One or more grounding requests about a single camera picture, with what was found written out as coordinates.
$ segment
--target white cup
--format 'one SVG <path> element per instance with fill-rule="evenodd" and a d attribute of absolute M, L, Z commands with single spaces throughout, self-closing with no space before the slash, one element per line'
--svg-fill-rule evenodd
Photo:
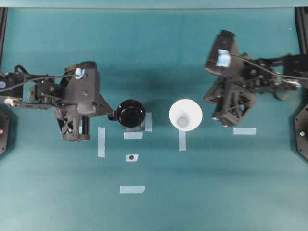
<path fill-rule="evenodd" d="M 178 130 L 191 131 L 196 129 L 202 121 L 202 110 L 193 100 L 176 101 L 169 111 L 169 119 Z"/>

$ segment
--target screw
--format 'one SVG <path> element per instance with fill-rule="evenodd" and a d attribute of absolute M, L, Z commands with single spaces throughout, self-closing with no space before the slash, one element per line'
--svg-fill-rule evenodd
<path fill-rule="evenodd" d="M 88 93 L 87 93 L 85 90 L 83 90 L 83 91 L 81 92 L 81 95 L 86 97 L 86 96 L 88 95 Z"/>
<path fill-rule="evenodd" d="M 50 91 L 50 92 L 54 92 L 54 86 L 50 86 L 50 87 L 49 87 L 49 91 Z"/>
<path fill-rule="evenodd" d="M 253 69 L 253 70 L 250 71 L 250 74 L 251 74 L 251 75 L 255 75 L 256 72 L 257 72 L 257 71 L 256 71 L 255 69 Z"/>

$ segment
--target teal table surface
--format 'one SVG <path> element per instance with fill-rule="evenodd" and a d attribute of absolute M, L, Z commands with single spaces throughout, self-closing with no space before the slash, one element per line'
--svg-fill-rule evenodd
<path fill-rule="evenodd" d="M 293 8 L 221 10 L 9 9 L 1 69 L 61 75 L 94 60 L 101 94 L 116 108 L 140 100 L 153 131 L 124 140 L 101 116 L 91 141 L 61 140 L 53 110 L 3 108 L 12 117 L 10 147 L 0 157 L 1 231 L 306 231 L 308 163 L 295 150 L 292 119 L 303 90 L 284 102 L 258 95 L 236 136 L 210 119 L 202 97 L 215 80 L 204 64 L 216 34 L 236 34 L 252 57 L 299 53 Z M 25 86 L 25 99 L 29 97 Z M 203 110 L 179 152 L 169 108 L 192 99 Z M 97 130 L 106 129 L 106 158 Z M 137 162 L 125 155 L 138 154 Z M 144 185 L 121 195 L 120 185 Z"/>
<path fill-rule="evenodd" d="M 0 0 L 1 7 L 214 9 L 307 6 L 306 0 Z"/>

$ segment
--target cup handle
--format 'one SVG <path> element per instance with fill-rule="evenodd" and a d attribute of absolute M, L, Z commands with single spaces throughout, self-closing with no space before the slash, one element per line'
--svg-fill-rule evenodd
<path fill-rule="evenodd" d="M 117 121 L 116 111 L 113 111 L 112 113 L 108 114 L 107 117 L 111 121 Z"/>

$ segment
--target black mug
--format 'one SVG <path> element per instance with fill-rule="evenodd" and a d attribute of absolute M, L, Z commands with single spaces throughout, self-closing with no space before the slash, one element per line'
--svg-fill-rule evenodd
<path fill-rule="evenodd" d="M 145 108 L 137 100 L 126 100 L 108 118 L 119 121 L 126 132 L 139 131 L 145 123 Z"/>

